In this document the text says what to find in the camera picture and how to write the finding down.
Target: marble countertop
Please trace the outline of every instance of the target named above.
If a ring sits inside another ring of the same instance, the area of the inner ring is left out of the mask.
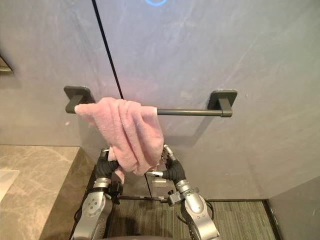
[[[66,239],[94,163],[79,147],[0,145],[19,174],[0,203],[0,239]]]

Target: towel rack bracket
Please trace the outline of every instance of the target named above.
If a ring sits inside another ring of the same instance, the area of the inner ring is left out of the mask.
[[[70,99],[65,107],[68,114],[75,114],[75,106],[78,104],[93,104],[96,102],[90,89],[85,86],[65,86],[63,90]]]
[[[237,97],[236,90],[216,90],[210,95],[207,109],[221,110],[221,117],[230,118],[232,116],[232,105]]]

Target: sink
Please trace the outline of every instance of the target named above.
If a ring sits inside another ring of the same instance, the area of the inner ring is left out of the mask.
[[[14,183],[19,174],[19,170],[0,169],[0,202],[6,195],[10,186]]]

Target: towel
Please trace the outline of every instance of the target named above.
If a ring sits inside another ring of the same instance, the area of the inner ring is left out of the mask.
[[[124,172],[141,176],[159,164],[164,137],[157,108],[104,97],[98,103],[79,104],[74,110],[97,128],[109,144],[108,161],[118,161],[120,167],[115,173],[122,183]]]

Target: floor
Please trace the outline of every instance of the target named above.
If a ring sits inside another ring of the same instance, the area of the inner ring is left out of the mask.
[[[275,240],[260,201],[211,202],[214,224],[223,240]],[[111,220],[108,237],[149,235],[177,240],[190,239],[188,227],[177,217],[178,205],[152,200],[120,200]]]

